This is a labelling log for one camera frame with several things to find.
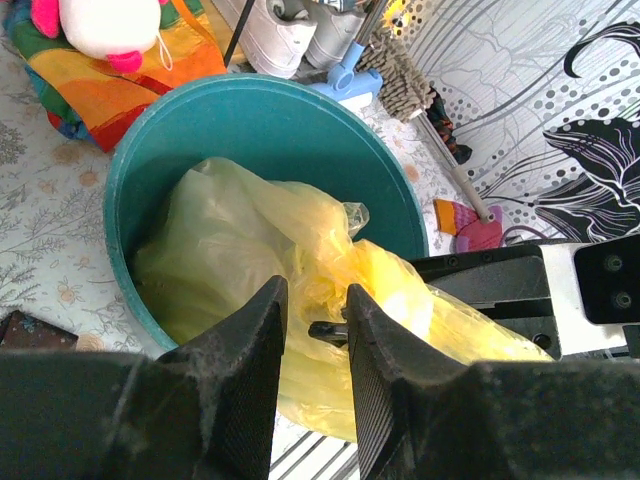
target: white sneaker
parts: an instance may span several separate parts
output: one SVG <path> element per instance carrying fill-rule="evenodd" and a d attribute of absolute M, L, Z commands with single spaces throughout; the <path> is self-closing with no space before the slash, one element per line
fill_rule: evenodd
<path fill-rule="evenodd" d="M 312 21 L 318 23 L 306 57 L 311 65 L 329 70 L 342 60 L 366 17 L 364 12 L 339 12 L 333 7 L 313 0 L 304 0 Z"/>
<path fill-rule="evenodd" d="M 212 0 L 220 14 L 235 29 L 246 0 Z M 240 35 L 240 46 L 258 73 L 291 78 L 316 31 L 317 23 L 309 20 L 306 10 L 291 21 L 274 13 L 271 0 L 256 0 Z"/>

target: black and white patterned wall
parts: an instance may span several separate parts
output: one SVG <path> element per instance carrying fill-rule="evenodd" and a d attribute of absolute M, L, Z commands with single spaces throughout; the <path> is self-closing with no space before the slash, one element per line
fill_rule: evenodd
<path fill-rule="evenodd" d="M 505 227 L 580 241 L 640 230 L 639 0 L 410 5 L 402 38 Z"/>

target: white plush toy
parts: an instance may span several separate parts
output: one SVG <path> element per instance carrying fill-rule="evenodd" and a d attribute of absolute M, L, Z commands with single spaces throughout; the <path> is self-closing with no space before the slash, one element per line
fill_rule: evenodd
<path fill-rule="evenodd" d="M 160 5 L 169 0 L 33 0 L 31 20 L 43 35 L 67 41 L 88 57 L 133 73 L 160 37 Z"/>

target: colorful fabric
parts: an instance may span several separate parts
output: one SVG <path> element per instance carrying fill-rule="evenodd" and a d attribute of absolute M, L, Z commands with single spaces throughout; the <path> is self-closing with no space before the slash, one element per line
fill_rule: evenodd
<path fill-rule="evenodd" d="M 158 45 L 144 54 L 138 72 L 121 75 L 107 62 L 75 50 L 63 34 L 45 37 L 31 22 L 31 0 L 12 3 L 4 28 L 27 62 L 27 73 L 52 125 L 68 138 L 91 138 L 107 152 L 160 96 L 192 80 L 226 72 L 199 0 L 184 3 L 211 36 L 205 38 L 190 27 L 172 3 L 164 5 L 160 27 L 173 59 L 171 71 L 162 65 Z"/>
<path fill-rule="evenodd" d="M 436 199 L 434 202 L 438 230 L 456 237 L 456 253 L 477 252 L 498 248 L 502 240 L 502 208 L 489 207 L 495 220 L 482 223 L 475 210 L 450 200 Z"/>

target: plastic bag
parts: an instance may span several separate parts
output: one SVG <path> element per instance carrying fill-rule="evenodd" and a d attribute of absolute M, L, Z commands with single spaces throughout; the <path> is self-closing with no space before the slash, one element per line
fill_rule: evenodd
<path fill-rule="evenodd" d="M 226 159 L 190 170 L 134 259 L 138 291 L 158 323 L 184 343 L 244 305 L 273 275 L 289 281 L 278 409 L 309 429 L 356 440 L 346 347 L 308 336 L 316 320 L 344 322 L 360 283 L 394 320 L 450 357 L 540 360 L 533 343 L 443 292 L 415 269 L 351 237 L 368 220 L 309 185 L 267 182 Z"/>

